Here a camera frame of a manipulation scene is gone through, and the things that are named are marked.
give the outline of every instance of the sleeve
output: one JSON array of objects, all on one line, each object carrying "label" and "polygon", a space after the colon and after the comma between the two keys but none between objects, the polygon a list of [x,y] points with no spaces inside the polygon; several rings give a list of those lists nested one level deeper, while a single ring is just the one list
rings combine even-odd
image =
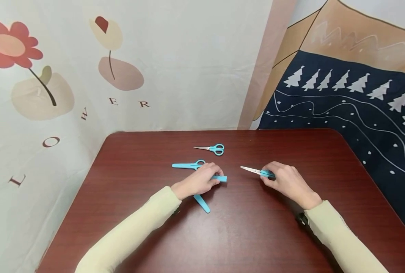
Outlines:
[{"label": "sleeve", "polygon": [[328,201],[304,213],[313,233],[329,248],[345,273],[388,273]]},{"label": "sleeve", "polygon": [[170,187],[159,190],[145,205],[90,248],[75,273],[113,273],[153,230],[165,223],[180,204]]}]

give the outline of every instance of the cream long-sleeve shirt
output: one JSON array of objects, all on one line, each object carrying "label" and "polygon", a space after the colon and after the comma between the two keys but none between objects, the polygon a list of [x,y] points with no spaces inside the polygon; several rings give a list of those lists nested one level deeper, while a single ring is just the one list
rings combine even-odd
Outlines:
[{"label": "cream long-sleeve shirt", "polygon": [[[180,204],[170,187],[159,190],[145,205],[90,248],[75,273],[113,273],[153,230],[165,223]],[[306,210],[305,215],[313,233],[331,250],[345,273],[388,272],[328,201]]]}]

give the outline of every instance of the wrist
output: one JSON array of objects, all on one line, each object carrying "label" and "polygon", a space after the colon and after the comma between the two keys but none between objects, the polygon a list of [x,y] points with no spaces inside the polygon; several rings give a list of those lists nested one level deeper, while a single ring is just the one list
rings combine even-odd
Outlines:
[{"label": "wrist", "polygon": [[190,196],[188,191],[186,190],[185,185],[183,185],[182,182],[177,182],[174,185],[172,185],[171,190],[177,196],[177,199],[180,201]]}]

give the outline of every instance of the scissor blade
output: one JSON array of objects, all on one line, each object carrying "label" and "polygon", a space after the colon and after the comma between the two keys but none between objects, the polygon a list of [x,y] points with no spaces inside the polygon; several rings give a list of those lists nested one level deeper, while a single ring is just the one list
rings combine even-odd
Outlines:
[{"label": "scissor blade", "polygon": [[242,169],[244,169],[244,170],[247,170],[248,172],[252,172],[252,173],[256,173],[256,174],[260,175],[260,170],[259,169],[251,169],[249,167],[243,167],[243,166],[240,166],[240,167]]},{"label": "scissor blade", "polygon": [[195,149],[208,150],[210,147],[194,147]]}]

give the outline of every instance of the person's left hand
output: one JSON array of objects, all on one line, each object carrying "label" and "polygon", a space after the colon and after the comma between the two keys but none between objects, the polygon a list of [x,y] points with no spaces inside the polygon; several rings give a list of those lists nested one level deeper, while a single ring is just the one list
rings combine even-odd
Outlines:
[{"label": "person's left hand", "polygon": [[211,179],[214,175],[223,176],[224,173],[215,163],[205,163],[183,181],[171,186],[171,190],[179,200],[191,195],[202,195],[219,184],[219,180]]}]

